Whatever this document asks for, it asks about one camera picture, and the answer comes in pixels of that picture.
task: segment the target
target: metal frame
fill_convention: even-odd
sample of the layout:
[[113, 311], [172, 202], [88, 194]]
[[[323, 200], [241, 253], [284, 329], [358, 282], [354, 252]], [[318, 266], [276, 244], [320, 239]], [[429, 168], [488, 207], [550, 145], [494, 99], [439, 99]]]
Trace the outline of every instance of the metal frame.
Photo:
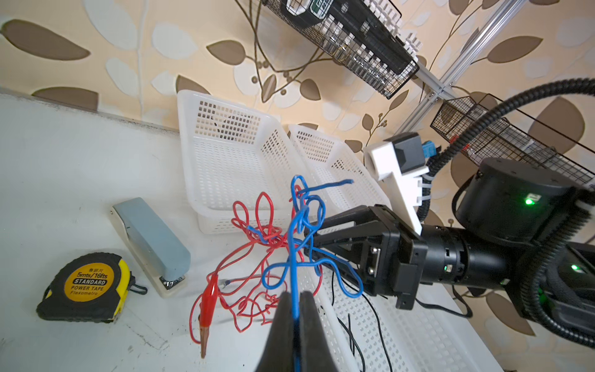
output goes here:
[[415, 110], [403, 122], [395, 134], [409, 132], [415, 129], [415, 126], [430, 112], [430, 109], [439, 99], [452, 99], [456, 96], [452, 93], [450, 87], [457, 81], [461, 75], [467, 70], [469, 65], [479, 56], [483, 49], [502, 31], [504, 26], [510, 22], [527, 0], [506, 0], [494, 12], [487, 24], [483, 27], [480, 33], [469, 44], [463, 53], [456, 59], [456, 61], [449, 67], [448, 70], [438, 79], [434, 74], [430, 73], [426, 68], [420, 66], [417, 76], [426, 85], [433, 90], [432, 93], [426, 95], [419, 103]]

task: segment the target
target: yellow label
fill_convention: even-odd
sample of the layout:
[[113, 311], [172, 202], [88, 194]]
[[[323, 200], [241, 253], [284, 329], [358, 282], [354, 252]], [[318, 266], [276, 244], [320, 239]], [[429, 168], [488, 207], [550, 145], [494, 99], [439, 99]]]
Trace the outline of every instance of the yellow label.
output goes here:
[[87, 302], [100, 297], [114, 282], [114, 270], [101, 262], [76, 269], [64, 285], [66, 297], [76, 302]]

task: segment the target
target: table surface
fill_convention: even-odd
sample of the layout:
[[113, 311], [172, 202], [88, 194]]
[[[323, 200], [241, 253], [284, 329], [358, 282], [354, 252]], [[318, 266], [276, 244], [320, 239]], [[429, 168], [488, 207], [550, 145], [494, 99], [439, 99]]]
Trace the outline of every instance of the table surface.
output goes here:
[[[199, 231], [178, 134], [9, 95], [0, 112], [0, 370], [253, 371], [269, 326], [240, 336], [216, 311], [206, 359], [190, 341], [189, 310], [206, 274], [246, 239]], [[188, 284], [174, 298], [152, 290], [108, 218], [110, 206], [138, 196], [191, 253]], [[41, 320], [35, 308], [54, 275], [96, 251], [121, 255], [149, 293], [129, 294], [111, 324]]]

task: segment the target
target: black corrugated tube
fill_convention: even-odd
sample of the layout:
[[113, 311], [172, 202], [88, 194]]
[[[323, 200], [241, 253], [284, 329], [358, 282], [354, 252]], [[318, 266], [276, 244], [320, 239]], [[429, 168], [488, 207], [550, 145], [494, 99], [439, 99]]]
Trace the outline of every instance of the black corrugated tube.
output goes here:
[[[537, 86], [511, 97], [494, 107], [476, 122], [470, 125], [444, 152], [428, 160], [430, 179], [438, 173], [458, 152], [472, 141], [482, 130], [499, 118], [517, 108], [538, 101], [542, 98], [562, 94], [595, 95], [595, 79], [571, 79], [552, 82]], [[423, 188], [423, 195], [430, 195], [429, 188]], [[539, 287], [548, 266], [558, 257], [574, 234], [580, 230], [591, 218], [590, 210], [595, 205], [595, 193], [585, 191], [569, 213], [569, 216], [548, 236], [543, 246], [537, 250], [536, 257], [529, 260], [529, 268], [521, 277], [521, 300], [529, 315], [550, 332], [573, 342], [595, 348], [595, 337], [571, 330], [552, 319], [539, 301]], [[430, 200], [424, 200], [417, 211], [420, 221], [425, 220], [430, 210]]]
[[[542, 98], [551, 96], [558, 96], [562, 94], [585, 94], [595, 95], [595, 79], [571, 79], [561, 80], [559, 82], [551, 82], [548, 84], [536, 86], [524, 92], [517, 94], [514, 97], [503, 101], [498, 106], [483, 114], [476, 122], [471, 124], [460, 136], [454, 141], [446, 150], [439, 155], [428, 160], [428, 167], [430, 171], [428, 176], [434, 177], [439, 170], [442, 169], [455, 155], [463, 150], [468, 143], [477, 137], [481, 131], [489, 125], [496, 122], [499, 118], [516, 110], [526, 104], [538, 101]], [[424, 178], [424, 183], [431, 183], [431, 181]], [[423, 188], [422, 195], [430, 195], [429, 188]], [[417, 217], [420, 221], [424, 221], [430, 211], [430, 200], [424, 200], [417, 209]]]

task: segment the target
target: wire mesh basket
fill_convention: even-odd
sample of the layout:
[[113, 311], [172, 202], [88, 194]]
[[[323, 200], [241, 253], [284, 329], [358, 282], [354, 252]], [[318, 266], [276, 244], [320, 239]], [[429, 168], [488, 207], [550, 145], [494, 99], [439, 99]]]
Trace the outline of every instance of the wire mesh basket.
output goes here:
[[386, 98], [419, 70], [411, 44], [397, 37], [400, 12], [390, 0], [262, 3]]
[[[492, 104], [486, 104], [486, 102], [495, 102], [496, 99], [495, 96], [488, 94], [481, 98], [479, 102], [476, 102], [470, 96], [444, 101], [430, 127], [452, 143], [469, 125], [488, 111], [486, 106], [493, 106]], [[593, 152], [593, 150], [586, 148], [576, 140], [567, 137], [527, 113], [521, 110], [516, 111], [517, 114], [524, 115], [576, 145], [584, 147], [589, 152]], [[595, 174], [592, 171], [559, 154], [554, 147], [547, 146], [531, 137], [513, 125], [506, 117], [502, 117], [489, 125], [464, 147], [462, 153], [477, 165], [485, 158], [506, 158], [526, 162], [536, 167], [549, 168], [563, 174], [579, 185], [595, 190]]]

